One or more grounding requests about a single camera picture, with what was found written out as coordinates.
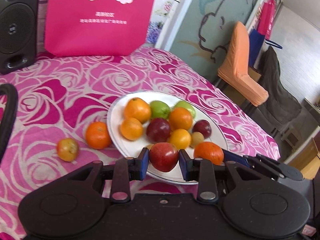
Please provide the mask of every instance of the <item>plate rim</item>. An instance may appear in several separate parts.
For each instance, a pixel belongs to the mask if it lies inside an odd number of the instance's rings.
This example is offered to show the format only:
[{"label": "plate rim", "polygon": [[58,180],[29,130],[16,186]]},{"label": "plate rim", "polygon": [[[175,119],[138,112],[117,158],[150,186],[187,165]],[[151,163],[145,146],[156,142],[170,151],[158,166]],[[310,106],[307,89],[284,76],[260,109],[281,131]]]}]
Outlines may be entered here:
[{"label": "plate rim", "polygon": [[[113,135],[113,133],[110,132],[110,129],[111,129],[111,113],[112,110],[114,109],[114,107],[116,106],[116,104],[123,98],[127,97],[128,95],[132,95],[132,94],[137,94],[137,93],[156,93],[156,94],[162,94],[162,95],[166,95],[166,96],[172,96],[172,97],[175,97],[175,98],[178,98],[180,100],[184,100],[186,101],[185,99],[183,98],[180,98],[178,96],[174,96],[174,95],[170,95],[170,94],[166,94],[166,93],[163,93],[163,92],[157,92],[157,91],[148,91],[148,90],[143,90],[143,91],[137,91],[137,92],[133,92],[133,93],[129,93],[129,94],[126,94],[126,95],[123,95],[119,98],[117,98],[115,101],[113,101],[113,103],[110,105],[109,107],[109,110],[108,110],[108,113],[107,113],[107,128],[108,128],[108,132],[109,132],[109,135],[111,137],[111,140],[113,142],[113,144],[115,145],[115,147],[117,148],[117,150],[121,153],[121,155],[123,157],[127,157],[123,154],[123,152],[120,150],[121,147],[119,147],[118,143],[115,142],[115,136]],[[215,126],[219,129],[219,131],[222,133],[223,135],[223,138],[225,140],[225,143],[226,143],[226,146],[227,146],[227,149],[225,150],[229,150],[229,145],[228,145],[228,142],[227,142],[227,138],[226,136],[224,135],[223,131],[221,130],[221,128],[216,124],[215,120],[212,119],[212,117],[210,117],[206,112],[204,112],[203,110],[201,110],[198,106],[196,106],[195,104],[193,104],[192,102],[189,102],[187,101],[188,103],[190,103],[193,107],[197,108],[199,111],[201,111],[203,114],[205,114],[207,117],[209,117],[213,123],[215,124]],[[186,181],[185,183],[183,182],[178,182],[178,181],[175,181],[175,180],[170,180],[170,179],[165,179],[165,178],[162,178],[156,174],[153,174],[151,173],[150,171],[147,171],[147,175],[155,178],[155,179],[159,179],[161,181],[164,181],[164,182],[168,182],[168,183],[171,183],[171,184],[179,184],[179,185],[196,185],[198,184],[197,181]]]}]

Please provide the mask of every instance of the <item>black speaker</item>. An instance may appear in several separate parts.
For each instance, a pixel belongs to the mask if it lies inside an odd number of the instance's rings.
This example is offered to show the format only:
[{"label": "black speaker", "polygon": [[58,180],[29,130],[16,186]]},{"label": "black speaker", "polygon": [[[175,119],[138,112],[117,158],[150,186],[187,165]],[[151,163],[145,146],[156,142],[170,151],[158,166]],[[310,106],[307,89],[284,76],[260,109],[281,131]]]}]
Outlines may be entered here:
[{"label": "black speaker", "polygon": [[0,73],[36,61],[38,0],[0,0]]}]

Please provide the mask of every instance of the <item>metal rivet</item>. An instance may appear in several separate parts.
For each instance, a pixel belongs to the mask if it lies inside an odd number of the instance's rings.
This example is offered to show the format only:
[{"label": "metal rivet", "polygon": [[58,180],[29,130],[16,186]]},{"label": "metal rivet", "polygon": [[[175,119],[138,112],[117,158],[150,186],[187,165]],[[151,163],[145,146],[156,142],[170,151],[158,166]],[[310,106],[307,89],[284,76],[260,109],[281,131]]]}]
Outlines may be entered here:
[{"label": "metal rivet", "polygon": [[125,192],[116,192],[112,194],[112,198],[115,200],[125,200],[127,199],[128,194]]},{"label": "metal rivet", "polygon": [[213,200],[216,198],[216,195],[211,191],[204,191],[200,193],[200,198],[204,200]]}]

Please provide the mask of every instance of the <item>bag strap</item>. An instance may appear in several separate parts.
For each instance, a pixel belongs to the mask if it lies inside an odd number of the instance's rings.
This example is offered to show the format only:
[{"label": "bag strap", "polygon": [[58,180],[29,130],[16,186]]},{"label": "bag strap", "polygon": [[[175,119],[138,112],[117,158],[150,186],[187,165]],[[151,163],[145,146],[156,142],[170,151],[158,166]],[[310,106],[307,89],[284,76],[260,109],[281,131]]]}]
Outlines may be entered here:
[{"label": "bag strap", "polygon": [[273,47],[276,47],[278,49],[283,49],[283,47],[281,45],[279,45],[278,43],[275,43],[274,41],[271,40],[265,40],[266,44],[271,45]]}]

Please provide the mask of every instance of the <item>pink tablecloth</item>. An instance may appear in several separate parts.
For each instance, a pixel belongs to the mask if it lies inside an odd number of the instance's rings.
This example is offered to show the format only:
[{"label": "pink tablecloth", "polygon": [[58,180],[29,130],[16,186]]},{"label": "pink tablecloth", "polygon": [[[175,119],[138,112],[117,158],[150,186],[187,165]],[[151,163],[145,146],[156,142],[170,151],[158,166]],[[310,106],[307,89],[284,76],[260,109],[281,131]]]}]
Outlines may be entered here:
[{"label": "pink tablecloth", "polygon": [[[139,90],[161,91],[184,98],[207,112],[224,132],[230,151],[278,159],[277,144],[220,90],[169,52],[139,48],[127,57],[65,57],[42,54],[38,62],[0,78],[19,92],[14,130],[0,169],[0,238],[19,239],[25,232],[17,217],[20,200],[29,192],[93,160],[114,163],[120,153],[87,147],[89,123],[106,120],[112,102]],[[57,157],[56,143],[79,141],[76,161]],[[108,196],[110,183],[104,196]],[[193,192],[196,186],[169,185],[148,178],[132,182],[133,193]]]}]

